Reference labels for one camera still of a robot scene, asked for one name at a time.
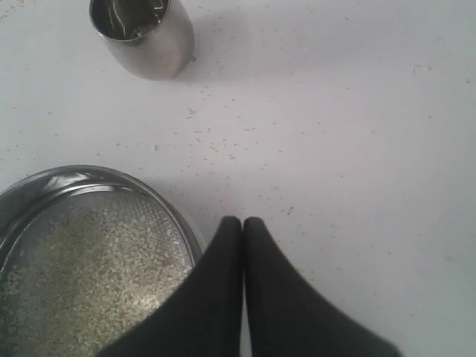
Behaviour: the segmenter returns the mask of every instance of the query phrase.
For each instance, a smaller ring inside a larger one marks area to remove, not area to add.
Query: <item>stainless steel cup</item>
[[[89,15],[114,57],[138,77],[173,78],[193,57],[193,26],[179,0],[91,0]]]

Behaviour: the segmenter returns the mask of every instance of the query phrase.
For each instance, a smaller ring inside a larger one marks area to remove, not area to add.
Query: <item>white table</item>
[[[224,3],[184,1],[197,60],[150,82],[115,62],[87,0],[1,0],[0,188],[97,164],[204,242],[221,216],[261,216],[406,356],[474,356],[476,2]]]

